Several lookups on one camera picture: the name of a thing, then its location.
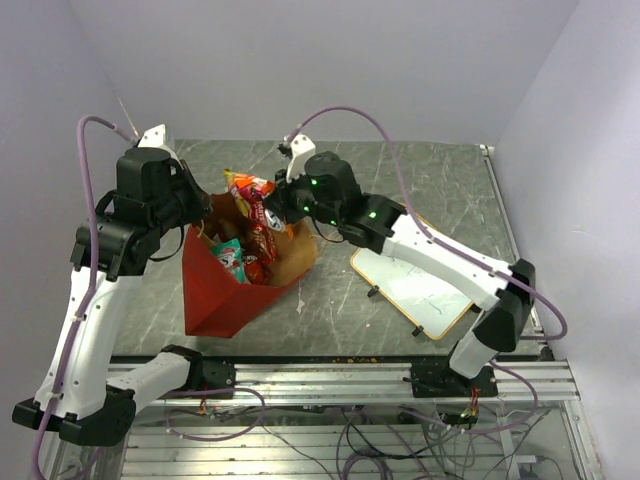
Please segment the orange Fox's candy bag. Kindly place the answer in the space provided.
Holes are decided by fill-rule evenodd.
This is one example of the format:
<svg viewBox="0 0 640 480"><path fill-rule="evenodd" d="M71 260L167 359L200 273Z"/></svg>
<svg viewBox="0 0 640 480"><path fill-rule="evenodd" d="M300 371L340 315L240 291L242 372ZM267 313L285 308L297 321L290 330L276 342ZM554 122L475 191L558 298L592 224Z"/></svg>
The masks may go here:
<svg viewBox="0 0 640 480"><path fill-rule="evenodd" d="M255 175L224 170L227 189L239 211L249 219L264 219L264 199L275 190L275 183Z"/></svg>

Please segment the teal Fox's candy bag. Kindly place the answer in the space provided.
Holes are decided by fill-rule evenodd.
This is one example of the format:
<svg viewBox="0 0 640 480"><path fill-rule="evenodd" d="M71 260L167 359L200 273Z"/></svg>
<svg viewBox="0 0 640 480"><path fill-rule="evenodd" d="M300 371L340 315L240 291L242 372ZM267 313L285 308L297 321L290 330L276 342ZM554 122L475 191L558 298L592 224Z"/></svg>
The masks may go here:
<svg viewBox="0 0 640 480"><path fill-rule="evenodd" d="M237 238L212 246L210 252L236 281L243 284L249 282L245 272L241 243Z"/></svg>

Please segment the red noodle snack bag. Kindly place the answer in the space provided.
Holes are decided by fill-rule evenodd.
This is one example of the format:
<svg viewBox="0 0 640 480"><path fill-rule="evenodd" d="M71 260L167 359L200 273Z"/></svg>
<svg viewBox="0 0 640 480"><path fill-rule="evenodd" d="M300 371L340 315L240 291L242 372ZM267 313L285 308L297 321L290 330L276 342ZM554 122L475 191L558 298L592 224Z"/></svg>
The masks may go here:
<svg viewBox="0 0 640 480"><path fill-rule="evenodd" d="M275 240L268 227L263 203L260 199L251 199L248 204L249 226L246 234L247 246L265 266L277 257Z"/></svg>

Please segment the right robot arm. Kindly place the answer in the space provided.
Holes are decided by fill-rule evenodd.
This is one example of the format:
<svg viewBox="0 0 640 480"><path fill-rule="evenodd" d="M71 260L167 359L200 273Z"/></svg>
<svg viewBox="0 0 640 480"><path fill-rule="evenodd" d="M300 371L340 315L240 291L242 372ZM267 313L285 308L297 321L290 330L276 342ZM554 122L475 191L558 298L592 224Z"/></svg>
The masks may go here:
<svg viewBox="0 0 640 480"><path fill-rule="evenodd" d="M468 297L483 316L449 352L426 387L459 396L470 391L485 366L518 345L534 305L535 268L526 260L507 264L428 230L407 207L365 193L351 165L333 152L296 153L279 146L288 165L275 174L265 200L278 220L304 218L327 224L349 244L401 260L448 283Z"/></svg>

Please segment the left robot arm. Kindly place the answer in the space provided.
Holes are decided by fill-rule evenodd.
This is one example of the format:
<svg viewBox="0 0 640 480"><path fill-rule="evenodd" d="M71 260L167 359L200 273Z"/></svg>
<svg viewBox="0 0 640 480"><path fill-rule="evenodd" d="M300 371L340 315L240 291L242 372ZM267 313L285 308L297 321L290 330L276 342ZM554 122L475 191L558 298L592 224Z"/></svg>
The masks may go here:
<svg viewBox="0 0 640 480"><path fill-rule="evenodd" d="M132 147L116 162L116 187L76 231L66 318L48 373L34 397L14 406L15 424L63 441L117 445L137 413L175 391L203 387L200 353L164 347L151 361L112 377L109 364L125 306L161 238L205 218L209 196L167 147Z"/></svg>

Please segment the red paper bag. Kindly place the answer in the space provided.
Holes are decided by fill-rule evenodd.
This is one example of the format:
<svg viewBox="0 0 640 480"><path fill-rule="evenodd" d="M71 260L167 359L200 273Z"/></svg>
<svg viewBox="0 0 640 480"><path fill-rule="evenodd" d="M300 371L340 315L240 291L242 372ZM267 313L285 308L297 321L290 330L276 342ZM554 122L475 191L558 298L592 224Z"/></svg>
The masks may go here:
<svg viewBox="0 0 640 480"><path fill-rule="evenodd" d="M192 224L182 253L184 328L189 336L231 338L272 306L313 267L318 249L303 221L292 226L293 235L274 234L278 257L267 267L264 285L241 283L210 251L207 235L217 232L215 223L227 220L240 230L248 219L240 213L231 194L213 194L212 211Z"/></svg>

